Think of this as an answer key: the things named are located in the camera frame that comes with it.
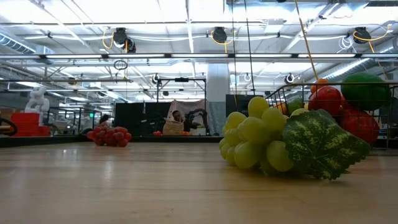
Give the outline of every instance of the wooden table surface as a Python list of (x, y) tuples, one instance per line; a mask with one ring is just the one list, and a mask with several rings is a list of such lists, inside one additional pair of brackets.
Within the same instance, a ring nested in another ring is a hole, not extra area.
[(329, 182), (227, 165), (217, 144), (0, 149), (0, 223), (398, 223), (398, 157)]

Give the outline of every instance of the grape bunch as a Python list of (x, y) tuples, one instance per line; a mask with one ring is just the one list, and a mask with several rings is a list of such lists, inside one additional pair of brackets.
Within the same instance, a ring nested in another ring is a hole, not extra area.
[(95, 127), (93, 131), (87, 133), (87, 137), (92, 139), (97, 146), (106, 144), (113, 147), (126, 147), (132, 138), (127, 129), (121, 127)]
[(293, 167), (282, 139), (288, 117), (259, 96), (249, 102), (248, 110), (249, 117), (239, 112), (228, 116), (219, 143), (221, 156), (242, 169), (261, 167), (267, 175), (287, 172)]

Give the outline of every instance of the artificial grape leaf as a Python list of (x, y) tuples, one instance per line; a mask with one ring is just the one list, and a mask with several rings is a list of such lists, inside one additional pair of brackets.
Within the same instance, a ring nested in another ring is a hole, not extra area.
[(284, 141), (294, 166), (316, 178), (334, 180), (369, 154), (370, 145), (316, 111), (289, 118)]

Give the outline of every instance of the white statue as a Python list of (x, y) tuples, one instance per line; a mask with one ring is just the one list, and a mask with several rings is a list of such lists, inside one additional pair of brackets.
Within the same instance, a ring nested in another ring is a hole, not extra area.
[(44, 93), (46, 88), (35, 87), (30, 93), (30, 100), (26, 104), (25, 113), (38, 113), (40, 115), (39, 123), (43, 124), (43, 112), (47, 112), (50, 109), (50, 102), (48, 99), (44, 98)]

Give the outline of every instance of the wicker basket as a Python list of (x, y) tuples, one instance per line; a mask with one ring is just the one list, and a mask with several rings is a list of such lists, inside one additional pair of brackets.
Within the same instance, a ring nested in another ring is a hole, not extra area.
[(163, 135), (180, 136), (183, 131), (183, 122), (167, 120), (163, 126)]

